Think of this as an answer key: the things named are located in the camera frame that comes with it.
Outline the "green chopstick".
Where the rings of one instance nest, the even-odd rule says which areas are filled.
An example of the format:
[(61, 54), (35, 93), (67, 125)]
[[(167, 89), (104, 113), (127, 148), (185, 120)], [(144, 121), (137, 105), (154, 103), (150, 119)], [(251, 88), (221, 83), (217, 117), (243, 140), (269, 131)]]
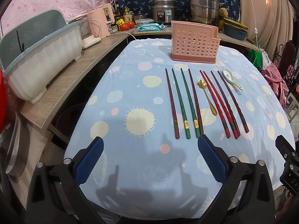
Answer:
[(171, 70), (172, 70), (172, 75), (173, 75), (173, 78), (174, 78), (175, 87), (176, 87), (176, 91), (177, 91), (177, 95), (178, 95), (178, 100), (179, 100), (179, 105), (180, 105), (180, 109), (181, 109), (182, 119), (183, 119), (183, 122), (184, 122), (184, 130), (185, 130), (185, 133), (186, 133), (186, 138), (189, 140), (191, 138), (191, 133), (190, 133), (190, 129), (189, 129), (189, 123), (188, 123), (188, 120), (187, 120), (186, 110), (185, 110), (185, 107), (184, 107), (184, 102), (183, 102), (183, 99), (182, 99), (182, 95), (181, 95), (181, 92), (180, 92), (179, 84), (178, 84), (174, 69), (172, 68)]
[(186, 88), (186, 93), (187, 93), (187, 97), (188, 97), (188, 100), (189, 100), (189, 106), (190, 106), (190, 109), (191, 109), (192, 120), (193, 120), (193, 125), (194, 125), (194, 128), (195, 128), (196, 138), (199, 138), (199, 136), (200, 136), (199, 123), (198, 123), (197, 114), (196, 114), (196, 111), (195, 111), (195, 108), (194, 108), (193, 100), (192, 100), (192, 97), (191, 97), (191, 93), (189, 91), (189, 86), (187, 84), (187, 80), (186, 80), (186, 77), (184, 75), (184, 70), (182, 68), (180, 68), (180, 72), (182, 74), (182, 78), (183, 78), (183, 81), (184, 81), (184, 86)]

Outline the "gold flower spoon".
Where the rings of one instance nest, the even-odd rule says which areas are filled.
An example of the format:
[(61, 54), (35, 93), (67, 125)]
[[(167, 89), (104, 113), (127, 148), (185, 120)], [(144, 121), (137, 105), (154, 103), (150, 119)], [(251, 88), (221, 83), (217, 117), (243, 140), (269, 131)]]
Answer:
[(198, 84), (199, 88), (201, 88), (201, 89), (204, 91), (205, 96), (206, 96), (206, 99), (207, 99), (207, 101), (208, 101), (208, 103), (209, 103), (210, 110), (211, 110), (212, 114), (213, 114), (214, 116), (216, 116), (216, 115), (217, 115), (217, 110), (216, 110), (215, 107), (213, 106), (212, 102), (210, 101), (210, 99), (209, 99), (209, 97), (208, 97), (208, 95), (207, 95), (207, 93), (206, 93), (206, 88), (207, 88), (207, 83), (206, 83), (206, 81), (204, 81), (203, 79), (201, 79), (201, 80), (199, 80), (199, 81), (197, 82), (197, 84)]

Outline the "white ceramic soup spoon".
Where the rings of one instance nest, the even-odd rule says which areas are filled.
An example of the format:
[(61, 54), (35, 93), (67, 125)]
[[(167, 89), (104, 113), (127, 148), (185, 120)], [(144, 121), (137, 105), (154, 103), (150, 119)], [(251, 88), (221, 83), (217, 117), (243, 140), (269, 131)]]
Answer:
[(236, 81), (234, 81), (233, 75), (228, 69), (223, 70), (223, 76), (230, 84), (236, 86), (238, 89), (240, 89), (242, 91), (244, 90), (244, 88), (242, 86), (240, 86), (240, 84), (238, 84)]

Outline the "pink floral clothing pile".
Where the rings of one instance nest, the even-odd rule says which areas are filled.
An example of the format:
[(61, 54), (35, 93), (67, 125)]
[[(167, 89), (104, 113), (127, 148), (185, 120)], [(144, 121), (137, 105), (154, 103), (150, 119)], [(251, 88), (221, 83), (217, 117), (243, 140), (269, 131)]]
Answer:
[(286, 106), (289, 89), (276, 65), (271, 63), (266, 70), (261, 70), (261, 74), (270, 85), (281, 106), (284, 108)]

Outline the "green plastic bag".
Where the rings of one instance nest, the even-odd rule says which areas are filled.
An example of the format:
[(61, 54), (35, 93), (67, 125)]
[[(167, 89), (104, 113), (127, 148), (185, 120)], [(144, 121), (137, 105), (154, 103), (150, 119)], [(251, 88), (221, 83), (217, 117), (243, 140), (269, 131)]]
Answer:
[(256, 50), (250, 49), (245, 52), (245, 57), (253, 64), (254, 67), (256, 67), (258, 71), (262, 70), (263, 67), (262, 52), (258, 52)]

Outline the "pink perforated utensil holder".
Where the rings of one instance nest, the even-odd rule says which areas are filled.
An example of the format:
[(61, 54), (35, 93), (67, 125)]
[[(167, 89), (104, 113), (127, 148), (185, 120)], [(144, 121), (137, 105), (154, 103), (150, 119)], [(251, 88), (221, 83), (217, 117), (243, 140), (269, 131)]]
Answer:
[(218, 28), (194, 22), (172, 21), (171, 58), (175, 61), (214, 64), (221, 39)]

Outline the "white glass blender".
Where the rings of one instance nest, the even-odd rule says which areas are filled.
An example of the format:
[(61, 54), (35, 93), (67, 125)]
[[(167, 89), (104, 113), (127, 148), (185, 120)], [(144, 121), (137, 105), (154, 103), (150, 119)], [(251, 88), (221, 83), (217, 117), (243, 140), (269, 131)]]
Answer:
[(68, 22), (68, 25), (75, 22), (78, 22), (79, 31), (82, 38), (83, 50), (101, 42), (101, 38), (96, 38), (92, 32), (88, 14), (80, 14), (74, 17)]

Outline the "red tomato right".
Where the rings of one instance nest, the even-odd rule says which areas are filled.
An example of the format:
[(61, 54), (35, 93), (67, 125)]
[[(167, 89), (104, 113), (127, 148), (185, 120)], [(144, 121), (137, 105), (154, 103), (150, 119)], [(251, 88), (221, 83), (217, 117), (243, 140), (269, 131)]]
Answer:
[(127, 25), (129, 26), (129, 28), (134, 28), (135, 27), (135, 23), (133, 21), (128, 21)]

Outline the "blue wet wipes pack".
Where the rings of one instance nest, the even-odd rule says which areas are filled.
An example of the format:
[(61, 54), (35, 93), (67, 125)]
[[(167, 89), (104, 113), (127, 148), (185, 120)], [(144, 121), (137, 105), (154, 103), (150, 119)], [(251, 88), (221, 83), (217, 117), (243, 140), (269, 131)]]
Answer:
[(142, 24), (141, 26), (137, 27), (137, 30), (140, 32), (148, 32), (148, 31), (160, 31), (164, 29), (164, 24), (158, 24), (158, 23), (148, 23), (148, 24)]

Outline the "clear food container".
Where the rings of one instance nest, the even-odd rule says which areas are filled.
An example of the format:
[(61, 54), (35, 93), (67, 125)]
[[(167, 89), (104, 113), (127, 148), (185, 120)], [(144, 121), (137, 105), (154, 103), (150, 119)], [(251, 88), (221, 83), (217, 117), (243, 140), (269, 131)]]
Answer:
[(153, 22), (154, 22), (153, 19), (145, 18), (145, 19), (138, 19), (138, 20), (136, 20), (135, 24), (138, 25), (138, 26), (142, 26), (142, 25), (145, 25), (145, 24), (153, 23)]

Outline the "oil bottle yellow cap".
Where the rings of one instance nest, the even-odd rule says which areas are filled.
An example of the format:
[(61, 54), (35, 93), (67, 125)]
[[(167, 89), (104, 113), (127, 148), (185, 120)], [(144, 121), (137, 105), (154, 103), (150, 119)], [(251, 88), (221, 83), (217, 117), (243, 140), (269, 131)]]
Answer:
[(131, 14), (129, 12), (129, 9), (125, 7), (124, 13), (123, 13), (123, 19), (125, 23), (128, 23), (129, 21), (132, 21)]

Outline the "stainless steel steamer pot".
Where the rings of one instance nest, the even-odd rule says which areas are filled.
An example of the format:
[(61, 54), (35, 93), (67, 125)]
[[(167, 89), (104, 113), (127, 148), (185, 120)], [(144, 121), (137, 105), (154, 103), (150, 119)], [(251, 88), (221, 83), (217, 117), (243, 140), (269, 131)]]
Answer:
[(191, 21), (216, 25), (218, 21), (219, 0), (190, 0)]

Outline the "small steel lidded pot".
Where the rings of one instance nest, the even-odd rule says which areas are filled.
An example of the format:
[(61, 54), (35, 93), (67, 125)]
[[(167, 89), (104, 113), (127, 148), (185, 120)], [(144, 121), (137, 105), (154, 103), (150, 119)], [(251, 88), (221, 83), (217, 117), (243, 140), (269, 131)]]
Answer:
[(132, 16), (133, 22), (136, 22), (140, 19), (146, 19), (148, 18), (148, 13), (142, 13), (141, 11), (138, 11), (136, 14)]

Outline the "silver rice cooker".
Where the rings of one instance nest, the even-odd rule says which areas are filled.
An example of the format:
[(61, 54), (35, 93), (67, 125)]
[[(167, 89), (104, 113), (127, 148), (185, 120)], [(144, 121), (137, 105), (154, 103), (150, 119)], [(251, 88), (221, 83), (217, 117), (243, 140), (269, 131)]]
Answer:
[(175, 0), (154, 0), (152, 3), (152, 18), (156, 23), (170, 24), (175, 20)]

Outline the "beige hanging curtain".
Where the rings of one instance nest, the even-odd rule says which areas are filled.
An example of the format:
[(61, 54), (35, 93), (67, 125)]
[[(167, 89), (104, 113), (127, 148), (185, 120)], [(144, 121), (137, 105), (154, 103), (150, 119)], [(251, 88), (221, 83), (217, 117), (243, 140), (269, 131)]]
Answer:
[(275, 48), (292, 40), (293, 7), (289, 0), (240, 0), (240, 22), (272, 58)]

